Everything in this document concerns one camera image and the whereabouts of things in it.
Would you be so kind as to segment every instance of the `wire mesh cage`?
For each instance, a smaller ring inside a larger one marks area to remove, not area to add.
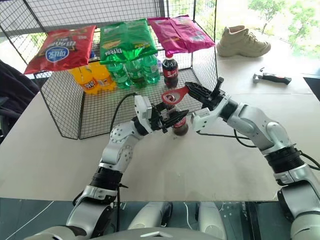
[[[0,1],[0,36],[6,36],[23,61],[28,64],[37,54],[47,33],[58,29],[77,29],[96,25],[92,52],[100,59],[100,27],[150,17],[177,17],[189,15],[209,37],[215,40],[217,0],[6,0]],[[158,50],[160,62],[165,51],[149,26]],[[174,59],[179,66],[177,88],[185,82],[196,82],[213,90],[217,83],[216,53],[214,47],[193,53],[178,53]],[[168,90],[163,76],[158,84],[145,88],[117,89],[90,95],[83,92],[67,71],[38,72],[35,78],[49,78],[41,88],[46,106],[61,136],[84,139],[109,132],[117,103],[132,92],[148,96],[153,104],[160,103],[161,94]],[[178,104],[190,112],[201,104],[188,95]],[[134,99],[121,105],[114,124],[129,121],[135,116]]]

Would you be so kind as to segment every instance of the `plastic bottle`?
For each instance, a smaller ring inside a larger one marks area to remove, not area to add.
[[[92,75],[89,66],[81,66],[68,70],[87,94],[98,94],[100,87]]]
[[[155,55],[145,56],[141,60],[143,74],[149,84],[156,84],[160,80],[158,60]]]
[[[121,88],[121,89],[130,88],[131,81],[128,77],[126,68],[122,63],[107,64],[106,68],[108,69],[112,79],[115,81],[118,88]]]
[[[164,83],[168,88],[175,88],[178,85],[178,63],[174,60],[173,54],[165,53],[162,63]]]
[[[177,105],[174,106],[168,106],[168,114],[169,116],[174,114],[177,111],[180,111],[180,109],[177,107]],[[176,124],[173,125],[173,133],[178,136],[184,136],[188,132],[189,126],[187,123],[187,118],[184,117],[181,121],[177,122]]]
[[[140,59],[127,62],[125,68],[134,86],[137,88],[144,88],[147,86]]]
[[[116,87],[116,83],[112,80],[105,65],[95,61],[89,64],[89,68],[92,70],[92,75],[102,90],[112,91]]]

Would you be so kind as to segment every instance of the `table surface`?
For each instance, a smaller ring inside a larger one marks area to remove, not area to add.
[[[288,86],[252,82],[261,67],[280,70],[271,56],[218,58],[222,89],[237,102],[261,108],[286,128],[299,149],[317,159],[320,104],[303,78],[288,66]],[[203,132],[233,134],[220,119]],[[38,94],[0,145],[0,197],[73,200],[91,181],[108,142],[108,134],[61,137]],[[257,149],[192,130],[184,137],[172,131],[145,136],[121,182],[129,186],[121,189],[122,201],[271,201],[280,188]]]

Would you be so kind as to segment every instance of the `bottle label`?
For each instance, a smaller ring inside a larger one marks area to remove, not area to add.
[[[111,71],[110,74],[114,79],[118,79],[125,76],[126,71],[122,68],[121,70],[118,70],[118,71],[113,71],[113,72]]]
[[[100,86],[102,86],[102,87],[105,87],[105,86],[110,85],[110,83],[108,82],[108,78],[98,80],[97,82],[98,82],[98,84],[99,84]]]
[[[93,89],[96,85],[97,81],[94,78],[92,78],[92,80],[87,83],[80,84],[80,86],[83,87],[85,90]]]
[[[143,76],[143,73],[141,71],[135,71],[135,72],[128,72],[130,78],[132,79],[139,79]]]
[[[181,126],[185,125],[187,121],[187,118],[184,117],[182,118],[181,121],[177,122],[176,124],[173,125],[174,128],[180,128]]]
[[[163,76],[165,78],[174,78],[178,76],[178,68],[171,71],[163,69]]]
[[[157,70],[158,70],[158,66],[157,65],[152,65],[150,67],[151,72],[154,74]]]

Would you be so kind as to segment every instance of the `shoe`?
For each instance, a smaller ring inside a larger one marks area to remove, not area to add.
[[[221,57],[242,55],[245,57],[260,57],[271,49],[271,44],[259,41],[245,26],[225,27],[216,50]]]

